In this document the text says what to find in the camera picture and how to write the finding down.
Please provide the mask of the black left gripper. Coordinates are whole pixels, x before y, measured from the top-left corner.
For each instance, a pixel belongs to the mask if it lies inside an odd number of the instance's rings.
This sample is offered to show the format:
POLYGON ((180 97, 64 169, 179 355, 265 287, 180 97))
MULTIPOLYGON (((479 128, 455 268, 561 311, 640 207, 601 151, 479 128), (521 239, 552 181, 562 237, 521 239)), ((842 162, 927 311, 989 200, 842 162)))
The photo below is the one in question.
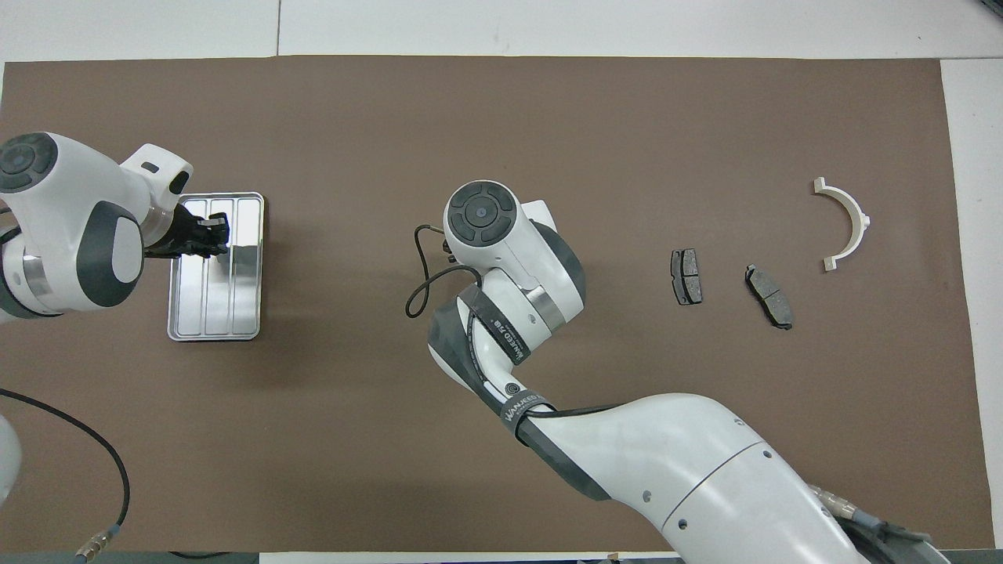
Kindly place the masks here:
POLYGON ((223 255, 228 253, 228 232, 226 213, 210 214, 208 218, 202 218, 200 215, 191 215, 183 206, 175 206, 165 235, 146 246, 146 256, 197 255, 211 258, 223 255), (205 231, 211 233, 207 240, 205 231))

